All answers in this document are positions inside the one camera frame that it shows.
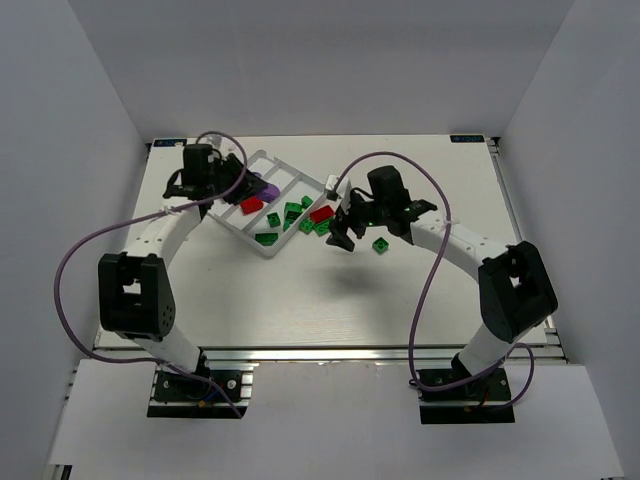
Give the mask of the red rounded lego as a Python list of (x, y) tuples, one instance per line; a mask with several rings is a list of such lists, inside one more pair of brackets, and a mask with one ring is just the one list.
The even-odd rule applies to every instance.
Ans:
[(251, 215), (260, 211), (264, 207), (264, 202), (257, 196), (252, 196), (240, 203), (240, 209), (244, 215)]

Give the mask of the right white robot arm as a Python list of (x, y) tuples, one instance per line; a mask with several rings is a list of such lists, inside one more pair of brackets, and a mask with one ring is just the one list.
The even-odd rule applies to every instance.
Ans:
[(327, 197), (339, 203), (327, 242), (353, 251), (354, 241), (367, 229), (384, 227), (477, 283), (482, 324), (451, 362), (456, 381), (488, 374), (524, 335), (557, 310), (556, 293), (535, 245), (494, 241), (447, 219), (436, 205), (412, 199), (393, 166), (376, 168), (367, 178), (367, 193), (348, 179), (327, 178)]

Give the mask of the green lego square brick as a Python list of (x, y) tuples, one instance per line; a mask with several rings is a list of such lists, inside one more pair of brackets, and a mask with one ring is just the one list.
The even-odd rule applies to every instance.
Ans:
[(269, 213), (266, 218), (270, 228), (277, 228), (281, 225), (281, 219), (277, 213)]

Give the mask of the red lego brick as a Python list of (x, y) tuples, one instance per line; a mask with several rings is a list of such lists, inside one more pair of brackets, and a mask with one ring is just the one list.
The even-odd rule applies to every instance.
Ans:
[(329, 205), (323, 206), (313, 212), (310, 213), (309, 219), (314, 224), (321, 224), (329, 219), (331, 219), (335, 215), (333, 208)]

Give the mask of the purple rounded lego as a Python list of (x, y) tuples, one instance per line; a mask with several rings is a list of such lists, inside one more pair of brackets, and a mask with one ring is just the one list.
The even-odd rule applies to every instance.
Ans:
[(271, 203), (280, 196), (280, 190), (277, 186), (268, 183), (267, 186), (260, 190), (256, 197), (266, 203)]

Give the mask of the green long lego brick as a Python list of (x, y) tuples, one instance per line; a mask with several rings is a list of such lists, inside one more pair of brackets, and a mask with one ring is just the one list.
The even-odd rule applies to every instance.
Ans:
[(330, 220), (330, 219), (327, 219), (327, 220), (326, 220), (326, 221), (324, 221), (324, 222), (321, 222), (321, 223), (319, 223), (319, 224), (316, 224), (316, 225), (314, 226), (314, 231), (316, 232), (316, 234), (317, 234), (319, 237), (324, 236), (324, 235), (326, 235), (326, 234), (328, 234), (328, 233), (329, 233), (329, 226), (330, 226), (330, 224), (331, 224), (331, 220)]

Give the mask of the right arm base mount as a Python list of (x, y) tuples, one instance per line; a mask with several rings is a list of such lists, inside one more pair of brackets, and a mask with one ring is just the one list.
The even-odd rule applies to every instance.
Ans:
[(513, 407), (503, 407), (503, 404), (511, 400), (511, 389), (503, 368), (498, 368), (485, 379), (439, 392), (420, 389), (413, 379), (408, 383), (418, 392), (422, 425), (512, 424), (515, 422)]

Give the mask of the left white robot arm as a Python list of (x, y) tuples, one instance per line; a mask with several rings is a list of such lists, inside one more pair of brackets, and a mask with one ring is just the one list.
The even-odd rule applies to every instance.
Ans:
[(203, 376), (204, 353), (176, 325), (168, 268), (217, 200), (238, 205), (266, 183), (249, 172), (245, 156), (210, 144), (186, 145), (182, 161), (157, 215), (122, 252), (99, 260), (99, 314), (103, 330), (136, 343), (164, 368)]

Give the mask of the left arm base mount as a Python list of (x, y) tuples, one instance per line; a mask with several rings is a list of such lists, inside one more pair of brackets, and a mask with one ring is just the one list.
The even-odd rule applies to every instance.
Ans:
[(251, 396), (251, 367), (222, 366), (209, 369), (209, 383), (188, 379), (158, 368), (154, 374), (147, 406), (147, 417), (158, 419), (232, 419), (246, 412)]

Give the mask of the green lego two-by-two brick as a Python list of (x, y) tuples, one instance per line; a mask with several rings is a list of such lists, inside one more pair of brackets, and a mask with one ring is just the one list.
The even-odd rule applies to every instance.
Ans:
[(287, 221), (295, 221), (301, 215), (298, 211), (288, 210), (285, 215)]

